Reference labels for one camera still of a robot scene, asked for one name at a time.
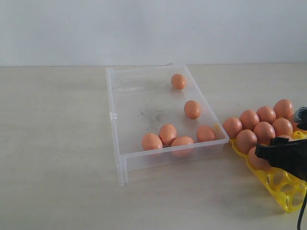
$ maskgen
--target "beige table surface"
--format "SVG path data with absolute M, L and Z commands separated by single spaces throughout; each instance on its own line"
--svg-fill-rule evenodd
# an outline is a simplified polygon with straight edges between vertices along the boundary
M 307 64 L 188 66 L 221 122 L 282 98 L 307 105 Z M 0 68 L 1 230 L 289 230 L 225 146 L 222 156 L 117 184 L 104 67 Z M 307 218 L 302 229 L 307 229 Z

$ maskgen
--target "egg tray holder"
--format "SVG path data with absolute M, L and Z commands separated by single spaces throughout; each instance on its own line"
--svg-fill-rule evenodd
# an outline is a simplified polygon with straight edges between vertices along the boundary
M 307 139 L 307 132 L 295 131 L 293 139 Z M 272 167 L 268 172 L 255 170 L 248 161 L 248 155 L 236 148 L 236 139 L 229 140 L 233 150 L 246 160 L 246 165 L 267 188 L 285 212 L 290 213 L 300 209 L 307 192 L 307 183 L 291 175 L 285 170 Z

